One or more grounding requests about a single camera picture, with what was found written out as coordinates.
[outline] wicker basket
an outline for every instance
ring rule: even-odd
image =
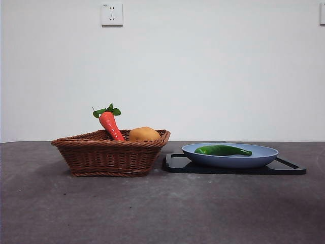
[[[105,130],[99,130],[59,138],[51,144],[60,151],[74,176],[145,176],[167,144],[170,132],[157,130],[161,139],[154,141],[129,141],[129,132],[121,130],[125,141],[113,140]]]

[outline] gray table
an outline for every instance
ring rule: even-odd
[[[325,142],[250,142],[305,175],[72,177],[50,142],[1,144],[1,243],[325,243]]]

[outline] white wall outlet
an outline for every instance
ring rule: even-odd
[[[101,8],[102,26],[123,26],[123,4],[104,3]]]
[[[325,2],[320,4],[320,25],[325,26]]]

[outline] black tray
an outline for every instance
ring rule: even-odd
[[[197,164],[184,154],[167,154],[162,164],[171,173],[196,174],[306,174],[306,168],[277,157],[270,164],[251,169],[226,169]]]

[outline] toy carrot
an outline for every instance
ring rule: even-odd
[[[118,129],[114,118],[114,116],[121,115],[121,111],[118,108],[113,108],[112,103],[108,108],[96,110],[92,114],[96,118],[100,119],[101,125],[113,137],[114,140],[125,140],[120,130]]]

